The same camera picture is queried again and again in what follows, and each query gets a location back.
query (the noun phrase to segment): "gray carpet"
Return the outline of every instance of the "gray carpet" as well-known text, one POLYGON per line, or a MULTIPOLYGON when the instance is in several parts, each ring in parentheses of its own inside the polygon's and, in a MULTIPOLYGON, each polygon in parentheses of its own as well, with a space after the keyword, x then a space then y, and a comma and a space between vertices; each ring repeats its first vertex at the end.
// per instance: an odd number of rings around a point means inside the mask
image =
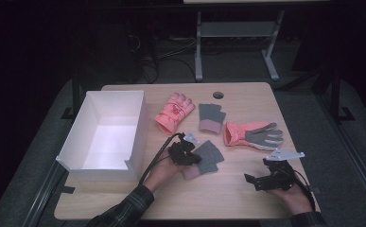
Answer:
MULTIPOLYGON (((167 52, 169 44, 160 44, 159 49, 167 52)), ((290 67, 295 58, 298 43, 280 42, 272 58, 281 79, 273 82, 269 78, 259 50, 262 44, 240 47, 238 51, 220 54, 204 54, 203 82, 265 81, 272 87, 279 87, 298 78, 303 72, 292 72, 290 67)), ((174 56, 193 67, 193 54, 174 56)), ((191 70, 182 62, 161 61, 161 71, 156 83, 195 82, 191 70)), ((155 74, 146 68, 149 76, 155 74)), ((340 130, 345 130, 359 156, 366 165, 366 109, 355 90, 346 83, 341 85, 341 106, 346 106, 356 121, 337 125, 331 120, 324 102, 326 96, 311 93, 310 79, 289 92, 275 92, 277 102, 287 122, 296 148, 306 155, 302 159, 322 215, 329 226, 366 226, 366 189, 350 159, 347 147, 342 142, 340 130)), ((144 78, 138 81, 146 83, 144 78)), ((61 119, 66 108, 72 107, 71 82, 64 85, 27 154, 0 202, 0 227, 12 226, 83 226, 86 220, 63 221, 53 217, 61 186, 67 173, 54 168, 56 155, 71 128, 71 120, 61 119), (41 190, 47 172, 52 169, 51 179, 57 187, 47 194, 48 201, 42 214, 30 212, 37 193, 41 190)), ((261 220, 263 227, 289 226, 286 219, 261 220)))

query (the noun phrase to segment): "person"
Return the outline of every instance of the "person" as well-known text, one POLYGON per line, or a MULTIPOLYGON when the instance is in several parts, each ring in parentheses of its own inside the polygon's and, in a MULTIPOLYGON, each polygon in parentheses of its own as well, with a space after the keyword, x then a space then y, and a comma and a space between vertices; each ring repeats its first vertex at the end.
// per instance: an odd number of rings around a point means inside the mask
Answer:
MULTIPOLYGON (((92 218, 86 227, 135 226, 154 202, 153 193, 168 179, 187 167, 174 164, 168 158, 167 149, 162 153, 159 160, 142 184, 137 185, 119 204, 92 218)), ((296 184, 287 191, 273 189, 267 192, 280 198, 286 205, 293 215, 291 218, 293 227, 327 226, 321 213, 312 210, 309 200, 296 184)))

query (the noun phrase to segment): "plaid shirt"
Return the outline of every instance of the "plaid shirt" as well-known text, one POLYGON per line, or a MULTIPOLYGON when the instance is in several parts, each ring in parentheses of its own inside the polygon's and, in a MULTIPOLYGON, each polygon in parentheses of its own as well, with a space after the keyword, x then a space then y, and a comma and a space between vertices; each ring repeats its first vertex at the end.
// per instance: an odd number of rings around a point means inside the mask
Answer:
MULTIPOLYGON (((143 185, 138 185, 119 204, 94 217, 86 227, 131 227, 135 226, 153 203, 154 197, 143 185)), ((292 227, 326 227, 321 213, 309 212, 294 216, 292 227)))

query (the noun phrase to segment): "background table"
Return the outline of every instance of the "background table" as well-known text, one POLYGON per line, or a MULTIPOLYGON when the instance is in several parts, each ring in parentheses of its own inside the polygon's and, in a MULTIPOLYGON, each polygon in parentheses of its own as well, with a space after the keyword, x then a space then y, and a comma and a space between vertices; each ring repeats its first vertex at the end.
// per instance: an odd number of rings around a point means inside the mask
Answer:
MULTIPOLYGON (((256 148, 226 147, 222 134, 215 135, 198 130, 200 103, 222 106, 226 121, 243 124, 250 121, 270 121, 282 130, 284 143, 281 148, 295 150, 288 128, 267 83, 190 83, 190 84, 144 84, 110 85, 104 91, 143 90, 149 109, 149 129, 143 170, 168 135, 157 128, 153 116, 160 112, 173 92, 184 93, 197 105, 185 118, 177 132, 194 132, 205 142, 210 140, 218 147, 225 161, 218 164, 218 172, 201 175, 186 181, 177 174, 155 194, 155 202, 144 214, 145 219, 260 219, 286 218, 289 213, 275 197, 255 191, 246 183, 244 173, 261 177, 270 175, 262 159, 269 152, 256 148), (215 99, 214 92, 222 92, 224 98, 215 99)), ((289 161, 292 167, 305 172, 299 159, 289 161)), ((68 177, 65 186, 74 187, 72 194, 62 193, 55 211, 59 219, 93 218, 121 202, 137 183, 125 182, 78 182, 68 177)))

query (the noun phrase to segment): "white box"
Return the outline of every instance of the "white box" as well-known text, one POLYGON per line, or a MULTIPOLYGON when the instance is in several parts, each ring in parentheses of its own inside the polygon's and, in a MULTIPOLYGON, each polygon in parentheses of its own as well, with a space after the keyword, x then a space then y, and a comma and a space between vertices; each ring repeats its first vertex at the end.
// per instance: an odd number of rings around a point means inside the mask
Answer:
POLYGON ((148 116, 144 91, 87 92, 56 160, 79 181, 138 181, 148 116))

